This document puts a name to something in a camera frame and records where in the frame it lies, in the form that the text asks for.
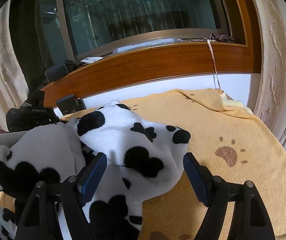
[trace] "yellow towel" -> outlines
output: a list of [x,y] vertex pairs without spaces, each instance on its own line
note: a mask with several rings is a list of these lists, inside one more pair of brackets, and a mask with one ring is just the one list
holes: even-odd
[[[213,175],[239,184],[252,180],[276,239],[286,239],[286,152],[257,116],[224,106],[213,89],[171,90],[123,103],[144,119],[188,130],[192,135],[188,150]],[[144,202],[139,240],[192,240],[206,210],[184,173],[170,192]],[[232,213],[229,203],[221,240],[227,238]]]

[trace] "blue gripper pad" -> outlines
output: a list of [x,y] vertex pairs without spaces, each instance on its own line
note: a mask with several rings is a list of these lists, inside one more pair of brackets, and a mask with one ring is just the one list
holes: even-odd
[[106,155],[104,153],[98,153],[79,179],[77,190],[81,193],[80,204],[82,207],[92,200],[96,188],[106,170],[106,166]]
[[202,202],[204,206],[209,207],[212,198],[211,178],[213,176],[211,172],[205,166],[201,166],[192,153],[184,155],[183,166],[198,201]]

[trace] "screw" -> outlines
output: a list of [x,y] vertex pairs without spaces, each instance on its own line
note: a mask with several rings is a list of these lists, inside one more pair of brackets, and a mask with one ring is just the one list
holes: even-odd
[[76,181],[76,176],[70,176],[68,177],[68,182],[75,182]]
[[37,187],[42,187],[43,185],[44,185],[44,182],[43,182],[43,181],[37,182]]
[[246,185],[247,185],[248,187],[254,187],[254,183],[251,182],[250,180],[246,181]]
[[220,176],[214,176],[214,177],[213,177],[213,180],[214,180],[215,182],[221,182],[221,181],[222,181],[222,178],[221,178]]

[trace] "white cloth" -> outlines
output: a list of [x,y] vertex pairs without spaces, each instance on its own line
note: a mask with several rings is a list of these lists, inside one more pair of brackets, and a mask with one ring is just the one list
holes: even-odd
[[9,29],[10,0],[0,9],[0,129],[7,130],[6,113],[19,108],[29,89],[13,50]]

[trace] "cream curtain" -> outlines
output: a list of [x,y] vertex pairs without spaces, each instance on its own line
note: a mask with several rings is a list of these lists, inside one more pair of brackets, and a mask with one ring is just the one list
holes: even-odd
[[286,150],[286,3],[254,0],[262,44],[261,82],[254,113]]
[[9,12],[10,0],[0,9],[0,129],[4,130],[7,130],[8,110],[12,107],[18,108],[29,93],[12,47]]

